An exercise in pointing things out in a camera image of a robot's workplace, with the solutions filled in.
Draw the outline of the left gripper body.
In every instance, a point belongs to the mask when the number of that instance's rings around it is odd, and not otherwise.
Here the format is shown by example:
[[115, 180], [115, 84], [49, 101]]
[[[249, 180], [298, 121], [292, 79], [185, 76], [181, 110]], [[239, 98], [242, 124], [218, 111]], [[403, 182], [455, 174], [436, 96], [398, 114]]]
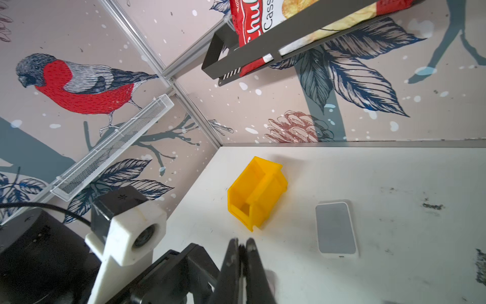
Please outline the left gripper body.
[[208, 303], [219, 269], [200, 245], [168, 250], [108, 303]]

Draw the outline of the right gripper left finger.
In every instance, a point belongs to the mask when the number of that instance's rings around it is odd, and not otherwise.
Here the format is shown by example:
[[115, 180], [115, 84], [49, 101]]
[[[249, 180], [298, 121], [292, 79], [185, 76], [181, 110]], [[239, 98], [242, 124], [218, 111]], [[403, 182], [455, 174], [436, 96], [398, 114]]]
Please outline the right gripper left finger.
[[240, 275], [239, 241], [237, 238], [233, 238], [229, 241], [218, 281], [209, 303], [240, 303]]

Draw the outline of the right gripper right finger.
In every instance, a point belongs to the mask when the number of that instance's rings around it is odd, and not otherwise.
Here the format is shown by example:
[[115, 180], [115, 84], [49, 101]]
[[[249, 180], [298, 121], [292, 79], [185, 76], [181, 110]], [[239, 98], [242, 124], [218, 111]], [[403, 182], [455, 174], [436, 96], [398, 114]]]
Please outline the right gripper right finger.
[[256, 242], [253, 238], [249, 238], [245, 245], [243, 274], [246, 282], [246, 303], [277, 303], [272, 294]]

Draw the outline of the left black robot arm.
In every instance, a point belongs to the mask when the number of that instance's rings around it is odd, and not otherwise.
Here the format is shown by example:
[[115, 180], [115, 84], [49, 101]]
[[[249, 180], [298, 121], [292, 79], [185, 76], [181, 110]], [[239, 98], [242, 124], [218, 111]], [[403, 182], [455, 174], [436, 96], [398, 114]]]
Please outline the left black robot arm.
[[[35, 208], [1, 226], [1, 303], [87, 303], [101, 270], [84, 240]], [[109, 303], [208, 303], [220, 271], [191, 244], [167, 251]]]

